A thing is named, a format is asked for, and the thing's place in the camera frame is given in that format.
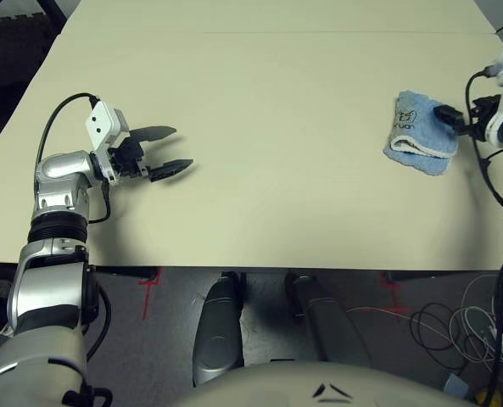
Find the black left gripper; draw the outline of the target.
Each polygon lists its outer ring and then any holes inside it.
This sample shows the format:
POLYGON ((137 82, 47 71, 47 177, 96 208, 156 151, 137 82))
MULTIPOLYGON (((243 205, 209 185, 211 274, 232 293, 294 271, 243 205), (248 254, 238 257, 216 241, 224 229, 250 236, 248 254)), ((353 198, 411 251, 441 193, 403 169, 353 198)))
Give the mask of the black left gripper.
POLYGON ((176 176, 190 165, 192 159, 175 159, 163 163, 160 167, 148 168, 143 162, 142 142, 156 142, 176 133, 176 128, 167 125, 155 125, 129 131, 117 148, 109 148, 112 168, 119 177, 146 177, 151 182, 162 181, 176 176))

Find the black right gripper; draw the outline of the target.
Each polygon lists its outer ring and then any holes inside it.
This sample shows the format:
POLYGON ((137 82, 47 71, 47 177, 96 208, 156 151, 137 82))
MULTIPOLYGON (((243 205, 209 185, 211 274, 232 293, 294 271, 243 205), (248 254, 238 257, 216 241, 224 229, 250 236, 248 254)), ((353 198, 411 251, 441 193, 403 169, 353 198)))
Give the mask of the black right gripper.
POLYGON ((500 105, 500 94, 474 99, 468 95, 465 102, 468 112, 468 125, 464 125, 461 111, 448 104, 433 108, 434 117, 446 125, 452 125, 452 131, 458 136, 469 136, 474 142, 497 142, 498 135, 492 132, 492 123, 500 105))

